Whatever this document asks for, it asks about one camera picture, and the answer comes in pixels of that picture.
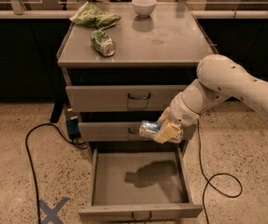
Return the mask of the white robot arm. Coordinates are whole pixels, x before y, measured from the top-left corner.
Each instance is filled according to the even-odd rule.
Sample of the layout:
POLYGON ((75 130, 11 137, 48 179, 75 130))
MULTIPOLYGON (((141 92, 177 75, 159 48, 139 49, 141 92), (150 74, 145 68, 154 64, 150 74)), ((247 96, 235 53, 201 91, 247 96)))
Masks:
POLYGON ((253 77, 238 63, 222 55, 208 55, 199 62, 196 74, 158 119, 161 128, 154 135, 156 142, 163 144, 182 134, 207 109, 231 97, 268 118, 268 82, 253 77))

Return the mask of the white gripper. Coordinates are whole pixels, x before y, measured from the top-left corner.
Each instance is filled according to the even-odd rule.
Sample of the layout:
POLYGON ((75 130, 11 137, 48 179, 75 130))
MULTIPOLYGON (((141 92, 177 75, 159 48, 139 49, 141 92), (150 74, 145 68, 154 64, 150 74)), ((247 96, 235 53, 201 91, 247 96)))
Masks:
POLYGON ((159 131, 154 135, 155 142, 163 144, 181 133, 184 127, 196 124, 199 115, 187 107, 180 92, 173 98, 170 105, 164 109, 156 122, 160 123, 159 131))

